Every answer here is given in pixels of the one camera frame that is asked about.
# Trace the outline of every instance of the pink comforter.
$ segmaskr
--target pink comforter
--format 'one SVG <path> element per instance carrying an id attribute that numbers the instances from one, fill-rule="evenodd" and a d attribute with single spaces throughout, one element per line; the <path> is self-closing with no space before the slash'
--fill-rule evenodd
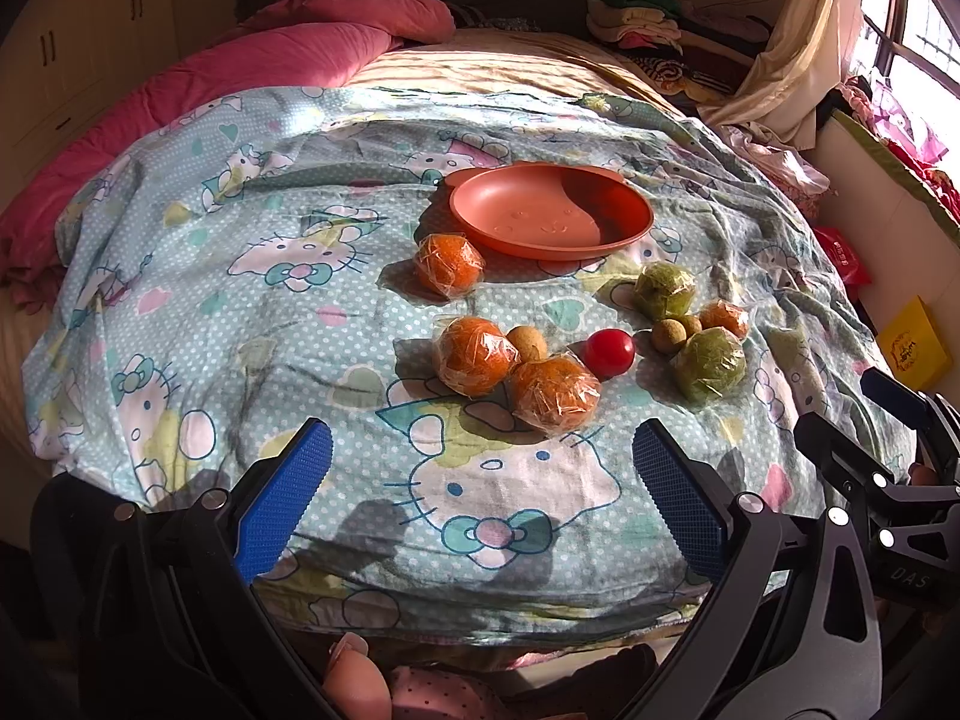
<path id="1" fill-rule="evenodd" d="M 86 181 L 139 138 L 245 89 L 342 86 L 400 45 L 400 37 L 416 34 L 421 42 L 441 43 L 453 35 L 453 19 L 438 0 L 354 2 L 351 16 L 349 0 L 281 0 L 245 23 L 247 31 L 265 31 L 187 57 L 114 105 L 0 215 L 0 284 L 11 283 L 13 300 L 28 310 L 56 300 L 64 275 L 54 242 L 56 218 Z M 325 22 L 332 13 L 352 22 Z"/>

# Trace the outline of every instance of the metal screw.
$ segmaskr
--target metal screw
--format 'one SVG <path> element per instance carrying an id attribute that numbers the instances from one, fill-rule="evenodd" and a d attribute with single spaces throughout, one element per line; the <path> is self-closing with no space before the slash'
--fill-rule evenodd
<path id="1" fill-rule="evenodd" d="M 839 525 L 841 528 L 850 522 L 850 516 L 837 506 L 832 506 L 827 510 L 827 518 L 834 525 Z"/>
<path id="2" fill-rule="evenodd" d="M 133 517 L 133 514 L 136 514 L 136 506 L 134 504 L 125 502 L 113 510 L 113 519 L 115 519 L 117 522 L 125 522 Z"/>
<path id="3" fill-rule="evenodd" d="M 736 504 L 750 514 L 760 514 L 763 511 L 763 499 L 753 493 L 743 493 L 736 499 Z"/>
<path id="4" fill-rule="evenodd" d="M 205 509 L 209 509 L 210 512 L 216 512 L 217 509 L 223 507 L 224 503 L 227 503 L 227 490 L 221 490 L 220 488 L 207 490 L 200 498 L 200 504 Z"/>

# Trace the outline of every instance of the green trim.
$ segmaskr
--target green trim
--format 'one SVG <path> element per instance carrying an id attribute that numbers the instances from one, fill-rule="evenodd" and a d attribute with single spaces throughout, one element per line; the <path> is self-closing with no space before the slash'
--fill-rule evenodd
<path id="1" fill-rule="evenodd" d="M 947 237 L 957 247 L 960 247 L 960 223 L 957 223 L 947 207 L 937 199 L 928 186 L 913 175 L 909 167 L 896 159 L 889 149 L 883 143 L 880 143 L 874 134 L 863 127 L 862 124 L 858 124 L 847 114 L 840 111 L 833 111 L 833 117 L 842 125 L 843 129 L 851 134 L 853 140 L 862 146 L 863 151 L 870 154 L 887 175 L 926 206 L 926 210 L 930 211 L 930 215 L 940 225 L 940 229 L 947 233 Z"/>

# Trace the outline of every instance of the red tomato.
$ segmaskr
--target red tomato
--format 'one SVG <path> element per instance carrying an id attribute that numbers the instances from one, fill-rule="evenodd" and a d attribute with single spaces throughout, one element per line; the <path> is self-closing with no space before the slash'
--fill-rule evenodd
<path id="1" fill-rule="evenodd" d="M 634 339 L 629 333 L 610 327 L 598 330 L 584 345 L 584 365 L 601 378 L 619 376 L 634 363 Z"/>

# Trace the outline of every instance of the plastic-wrapped orange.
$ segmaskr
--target plastic-wrapped orange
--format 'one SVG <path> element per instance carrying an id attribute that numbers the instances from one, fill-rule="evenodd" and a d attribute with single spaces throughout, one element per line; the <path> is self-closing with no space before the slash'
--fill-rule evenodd
<path id="1" fill-rule="evenodd" d="M 434 233 L 421 241 L 414 256 L 421 284 L 445 298 L 462 298 L 483 276 L 484 260 L 462 235 Z"/>
<path id="2" fill-rule="evenodd" d="M 548 436 L 587 424 L 600 400 L 597 377 L 569 355 L 524 362 L 507 386 L 514 414 Z"/>
<path id="3" fill-rule="evenodd" d="M 727 303 L 726 300 L 713 300 L 700 311 L 700 322 L 704 330 L 710 327 L 726 327 L 741 341 L 750 332 L 750 314 L 745 308 Z"/>
<path id="4" fill-rule="evenodd" d="M 481 317 L 450 322 L 433 344 L 440 381 L 467 397 L 486 395 L 517 364 L 520 353 L 500 328 Z"/>

